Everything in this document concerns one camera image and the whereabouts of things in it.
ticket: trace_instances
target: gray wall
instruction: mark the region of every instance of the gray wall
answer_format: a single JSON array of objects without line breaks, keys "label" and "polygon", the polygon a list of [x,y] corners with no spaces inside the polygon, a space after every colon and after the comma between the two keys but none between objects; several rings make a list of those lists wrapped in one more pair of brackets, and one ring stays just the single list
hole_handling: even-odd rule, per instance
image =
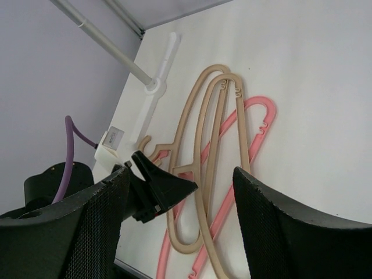
[{"label": "gray wall", "polygon": [[[71,0],[124,53],[139,39],[102,0]],[[0,214],[24,205],[23,181],[65,160],[64,117],[98,141],[127,70],[48,0],[0,1]],[[76,138],[75,159],[94,150]]]}]

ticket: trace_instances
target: metal rod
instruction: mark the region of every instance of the metal rod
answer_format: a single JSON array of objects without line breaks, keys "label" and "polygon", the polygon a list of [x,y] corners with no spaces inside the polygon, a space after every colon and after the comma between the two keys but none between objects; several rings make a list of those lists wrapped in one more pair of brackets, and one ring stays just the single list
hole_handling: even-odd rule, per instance
[{"label": "metal rod", "polygon": [[73,5],[67,0],[50,0],[56,5],[66,16],[68,16],[75,24],[77,24],[89,37],[97,44],[103,47],[119,62],[126,65],[129,71],[139,79],[147,87],[155,87],[156,80],[150,78],[144,71],[141,70],[132,60],[130,60],[121,50],[104,35],[97,27],[95,27],[86,17],[84,17]]},{"label": "metal rod", "polygon": [[117,0],[104,0],[108,7],[129,27],[133,32],[139,36],[140,39],[143,38],[145,34],[145,29],[141,24],[136,21],[136,19],[127,11],[126,8]]}]

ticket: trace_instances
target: clothes hanger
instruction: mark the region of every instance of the clothes hanger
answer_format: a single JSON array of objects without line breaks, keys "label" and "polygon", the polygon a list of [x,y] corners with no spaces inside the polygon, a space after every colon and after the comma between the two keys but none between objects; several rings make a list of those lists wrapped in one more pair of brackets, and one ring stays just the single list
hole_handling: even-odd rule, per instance
[{"label": "clothes hanger", "polygon": [[[215,77],[210,82],[210,84],[208,85],[208,88],[206,90],[206,94],[203,98],[203,102],[202,102],[201,110],[200,110],[200,113],[199,113],[199,117],[198,117],[198,124],[197,124],[197,127],[196,127],[195,142],[194,142],[194,161],[191,164],[181,166],[181,167],[176,167],[175,166],[175,163],[176,163],[177,157],[178,157],[178,152],[179,152],[179,148],[180,148],[180,141],[181,141],[181,136],[182,136],[183,130],[182,130],[181,133],[177,133],[177,132],[178,132],[179,127],[184,128],[185,122],[183,122],[182,120],[186,120],[186,118],[182,118],[183,115],[181,116],[180,123],[177,127],[177,132],[176,132],[176,136],[175,136],[175,140],[174,140],[174,143],[177,142],[178,145],[176,145],[176,146],[169,146],[169,145],[164,146],[163,145],[162,146],[163,148],[159,147],[159,145],[155,146],[155,151],[157,151],[158,153],[161,150],[171,151],[171,158],[170,158],[170,163],[169,163],[170,173],[172,173],[174,175],[177,175],[179,173],[192,173],[193,174],[194,181],[199,186],[199,189],[195,191],[195,203],[196,203],[196,212],[197,212],[197,215],[198,215],[198,220],[199,220],[199,225],[200,225],[200,232],[201,232],[201,235],[203,237],[203,241],[204,241],[204,244],[206,246],[208,255],[210,257],[212,266],[213,266],[217,276],[221,277],[221,278],[224,278],[224,277],[227,278],[227,276],[226,276],[226,274],[225,274],[225,272],[224,272],[224,270],[221,266],[221,263],[219,262],[216,250],[215,250],[214,245],[213,245],[213,240],[212,240],[212,237],[210,236],[210,232],[209,232],[209,225],[208,225],[207,216],[206,216],[207,212],[208,212],[208,209],[209,209],[209,203],[207,203],[208,205],[204,206],[202,190],[201,190],[203,188],[203,183],[201,181],[200,154],[201,154],[202,131],[203,131],[203,127],[204,127],[204,122],[205,122],[205,117],[206,117],[206,112],[207,112],[207,109],[208,109],[210,97],[212,96],[212,92],[213,92],[215,86],[220,81],[223,82],[223,85],[220,88],[219,103],[217,104],[218,109],[216,110],[216,118],[218,120],[219,117],[222,117],[223,109],[226,105],[226,95],[228,93],[228,82],[225,81],[225,80],[231,80],[231,81],[235,82],[235,96],[236,96],[235,99],[236,99],[236,105],[237,105],[239,148],[241,150],[241,166],[242,166],[243,169],[249,170],[248,154],[247,154],[246,151],[242,150],[244,148],[245,148],[245,150],[248,150],[248,139],[247,139],[247,134],[246,134],[246,124],[245,124],[245,115],[244,115],[244,100],[243,100],[243,96],[242,96],[243,84],[242,84],[242,80],[240,79],[240,77],[237,76],[236,74],[231,74],[231,73],[221,74],[221,75]],[[190,108],[191,108],[191,106],[188,106],[188,102],[187,102],[187,104],[185,105],[184,111],[185,111],[185,109],[187,109],[186,111],[189,114]],[[214,136],[214,137],[212,137],[211,141],[218,140],[218,133],[214,133],[212,131],[212,136]],[[212,156],[212,158],[209,158],[209,162],[213,162],[215,160],[216,160],[216,156]],[[211,187],[209,187],[208,185],[211,184],[211,183],[209,183],[207,181],[206,184],[207,184],[207,189],[206,190],[210,191]],[[196,241],[194,243],[190,244],[190,245],[185,245],[178,240],[177,233],[176,233],[176,225],[175,225],[175,222],[174,222],[174,212],[172,210],[169,210],[167,212],[167,228],[168,228],[170,242],[172,243],[174,249],[181,252],[181,253],[186,253],[186,254],[193,253],[193,252],[197,251],[200,248],[200,246],[202,245],[202,240],[200,238],[200,234],[198,235],[198,238],[196,239]]]},{"label": "clothes hanger", "polygon": [[[201,149],[202,126],[203,126],[203,121],[205,119],[205,114],[206,114],[206,111],[207,111],[207,108],[208,108],[209,99],[212,95],[212,91],[214,89],[214,86],[209,87],[210,88],[209,97],[208,98],[204,97],[204,99],[203,99],[203,104],[202,104],[203,113],[202,113],[202,110],[201,110],[202,115],[199,115],[199,120],[198,120],[199,125],[196,128],[195,138],[198,138],[198,140],[195,140],[195,143],[197,144],[197,147],[194,148],[194,150],[199,150],[199,154],[196,156],[198,159],[195,159],[195,157],[194,157],[193,163],[191,163],[187,166],[183,166],[184,168],[180,167],[180,168],[176,169],[176,164],[177,164],[178,154],[179,154],[179,150],[180,150],[181,140],[182,140],[182,137],[183,137],[183,133],[184,133],[186,123],[187,123],[190,111],[192,109],[192,106],[195,103],[196,97],[200,93],[201,88],[202,88],[205,80],[208,78],[208,76],[210,76],[212,73],[214,73],[216,71],[220,71],[220,72],[226,73],[226,74],[230,72],[229,68],[224,66],[224,65],[212,65],[212,66],[207,67],[200,74],[200,76],[198,77],[195,85],[193,86],[193,88],[191,90],[191,93],[190,93],[190,95],[189,95],[189,97],[186,101],[185,106],[184,106],[183,112],[181,114],[180,121],[179,121],[178,126],[177,126],[176,134],[174,136],[173,143],[172,144],[157,144],[155,146],[155,150],[153,151],[153,153],[150,156],[148,156],[148,158],[151,161],[156,162],[156,159],[158,159],[159,156],[161,156],[160,154],[165,154],[164,151],[170,152],[170,160],[169,160],[169,168],[168,168],[169,173],[174,174],[174,175],[176,175],[175,173],[177,173],[177,172],[178,173],[188,173],[188,172],[190,172],[190,173],[194,173],[194,175],[196,173],[196,177],[194,177],[194,180],[197,183],[197,185],[199,186],[199,188],[201,187],[200,149]],[[215,85],[217,84],[218,81],[220,81],[220,80],[216,80],[215,78],[213,80],[215,81]],[[224,83],[224,86],[222,86],[221,89],[220,89],[220,94],[221,95],[225,95],[226,92],[228,92],[228,89],[229,89],[228,82],[223,82],[223,83]],[[140,142],[139,145],[140,145],[142,150],[146,147],[146,144],[150,140],[151,140],[151,137],[145,137],[144,140],[142,140]],[[200,233],[198,234],[197,239],[192,244],[187,245],[187,244],[183,244],[181,241],[179,241],[179,239],[177,237],[177,233],[176,233],[176,225],[175,225],[175,222],[174,222],[174,213],[173,213],[172,210],[169,210],[167,212],[167,229],[168,229],[173,247],[175,248],[175,250],[177,250],[180,253],[186,253],[186,254],[194,253],[198,249],[200,249],[200,247],[203,244],[203,240],[202,240],[202,237],[201,237]]]},{"label": "clothes hanger", "polygon": [[[244,101],[244,109],[247,110],[252,105],[263,105],[267,112],[263,119],[263,125],[259,128],[259,133],[257,133],[249,147],[249,160],[252,162],[260,147],[262,146],[263,140],[267,135],[267,132],[269,131],[272,122],[274,121],[275,115],[276,115],[276,107],[274,102],[267,98],[262,96],[254,96],[249,99],[246,99]],[[224,121],[224,123],[220,127],[219,131],[219,137],[221,138],[227,130],[235,123],[237,119],[236,110],[233,111],[229,117]],[[204,164],[210,150],[210,142],[205,146],[204,150],[201,154],[201,164]],[[213,223],[210,227],[212,237],[214,238],[216,235],[218,235],[219,230],[221,229],[227,215],[229,212],[229,209],[231,208],[232,204],[235,202],[234,199],[234,191],[233,188],[230,187],[228,194],[224,198],[224,201],[217,213],[216,218],[213,220]],[[176,215],[176,222],[177,219],[180,216],[180,211],[182,210],[184,201],[182,201],[177,207],[174,207],[174,214]],[[160,250],[160,256],[159,256],[159,262],[158,262],[158,269],[156,272],[156,279],[165,279],[166,278],[166,269],[167,269],[167,262],[169,258],[170,253],[170,247],[171,243],[169,241],[168,233],[166,232],[164,234],[162,248]],[[198,256],[196,257],[196,260],[194,261],[194,264],[192,266],[193,273],[189,275],[189,278],[198,278],[204,264],[206,261],[206,251],[204,246],[199,251]]]},{"label": "clothes hanger", "polygon": [[[239,148],[241,153],[241,166],[243,169],[249,171],[249,161],[248,161],[248,153],[245,150],[248,149],[248,140],[246,134],[246,124],[245,124],[245,116],[244,116],[244,102],[243,102],[243,88],[242,88],[242,81],[241,79],[234,74],[221,74],[215,77],[210,84],[208,85],[206,94],[204,96],[201,111],[198,118],[198,124],[196,127],[195,133],[195,144],[194,144],[194,161],[191,164],[186,166],[176,167],[175,164],[177,163],[178,152],[181,143],[181,137],[183,135],[183,131],[186,124],[186,119],[189,115],[189,111],[191,106],[195,100],[195,96],[200,90],[202,83],[205,81],[205,78],[202,79],[203,74],[206,73],[208,68],[202,73],[199,77],[198,81],[196,82],[191,94],[188,98],[188,101],[185,105],[184,111],[181,115],[180,123],[177,127],[176,136],[174,139],[173,144],[171,145],[157,145],[155,147],[154,153],[150,156],[150,159],[154,160],[155,157],[159,156],[161,151],[171,151],[171,158],[170,158],[170,166],[169,170],[171,173],[177,175],[181,173],[192,173],[194,177],[194,181],[199,185],[199,189],[195,193],[195,200],[196,200],[196,209],[198,213],[199,224],[201,226],[201,235],[203,236],[203,240],[207,249],[207,252],[210,256],[212,266],[219,278],[228,278],[219,262],[217,253],[215,251],[212,236],[209,232],[209,227],[207,223],[207,215],[209,211],[209,200],[210,200],[210,192],[213,185],[213,176],[208,174],[205,181],[201,181],[201,165],[200,165],[200,154],[201,154],[201,140],[202,140],[202,131],[204,127],[204,121],[206,112],[208,110],[210,97],[212,96],[213,89],[217,85],[218,82],[222,81],[222,86],[220,88],[220,95],[217,104],[215,120],[213,123],[213,130],[212,130],[212,138],[211,138],[211,146],[214,149],[218,148],[219,143],[219,126],[222,122],[222,117],[224,114],[224,107],[226,106],[226,98],[228,93],[228,80],[235,82],[235,96],[236,96],[236,106],[237,106],[237,120],[238,120],[238,136],[239,136]],[[144,148],[146,143],[150,140],[150,138],[145,139],[144,142],[141,143],[141,148]],[[216,152],[212,153],[212,156],[208,159],[208,170],[214,170],[216,164]],[[181,253],[192,253],[199,249],[201,245],[201,238],[200,234],[198,235],[197,240],[191,245],[185,245],[181,243],[176,234],[176,227],[174,222],[174,212],[170,210],[167,214],[167,225],[168,225],[168,232],[170,237],[170,242],[174,246],[174,248],[181,252]]]},{"label": "clothes hanger", "polygon": [[[265,118],[263,119],[263,126],[259,128],[260,133],[255,135],[255,138],[253,139],[251,146],[249,147],[248,153],[249,153],[250,163],[253,163],[253,160],[255,159],[256,154],[258,153],[258,150],[260,149],[262,142],[276,116],[275,104],[271,99],[267,97],[263,97],[263,96],[251,97],[244,102],[244,108],[247,109],[248,107],[252,105],[256,105],[256,104],[261,104],[266,108],[266,115],[265,115]],[[227,119],[225,122],[228,122],[228,121],[234,122],[235,120]],[[230,189],[227,192],[226,197],[224,198],[223,203],[220,206],[220,209],[216,217],[214,218],[210,226],[210,233],[213,237],[213,240],[216,239],[220,230],[222,229],[222,226],[234,202],[235,202],[234,189],[233,189],[233,185],[231,185]],[[198,255],[192,265],[192,273],[189,275],[188,277],[189,279],[199,278],[199,275],[203,269],[206,259],[207,259],[207,253],[205,251],[205,247],[203,246],[198,252]]]}]

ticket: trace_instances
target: white plastic bracket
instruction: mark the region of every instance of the white plastic bracket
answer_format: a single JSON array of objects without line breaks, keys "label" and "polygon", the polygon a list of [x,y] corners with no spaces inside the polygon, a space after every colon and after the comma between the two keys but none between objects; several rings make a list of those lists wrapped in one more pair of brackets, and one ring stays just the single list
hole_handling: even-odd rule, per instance
[{"label": "white plastic bracket", "polygon": [[131,133],[127,147],[134,150],[137,150],[137,145],[139,141],[144,138],[147,129],[150,125],[151,118],[156,108],[156,104],[161,96],[164,95],[167,85],[166,79],[169,74],[169,70],[172,66],[174,57],[176,56],[178,47],[180,46],[181,35],[172,32],[169,34],[168,46],[164,55],[164,58],[158,68],[156,74],[155,87],[152,84],[151,87],[145,87],[146,99],[145,103],[142,106],[142,109],[138,115],[137,121],[134,124],[133,131]]}]

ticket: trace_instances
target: wall mount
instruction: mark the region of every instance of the wall mount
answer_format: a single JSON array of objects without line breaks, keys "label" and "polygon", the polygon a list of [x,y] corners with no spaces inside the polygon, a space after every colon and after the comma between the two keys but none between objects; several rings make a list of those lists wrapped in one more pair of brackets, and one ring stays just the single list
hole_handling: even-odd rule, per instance
[{"label": "wall mount", "polygon": [[111,54],[116,60],[124,64],[140,82],[145,85],[146,99],[138,115],[132,134],[128,139],[124,139],[126,147],[131,151],[137,150],[139,140],[141,140],[149,127],[156,104],[166,91],[166,79],[172,66],[174,57],[181,42],[181,36],[175,32],[170,33],[168,46],[154,78],[149,77],[140,67],[138,67],[97,27],[95,27],[85,16],[83,16],[67,0],[50,0],[76,25],[79,26],[89,37],[99,44],[105,51]]}]

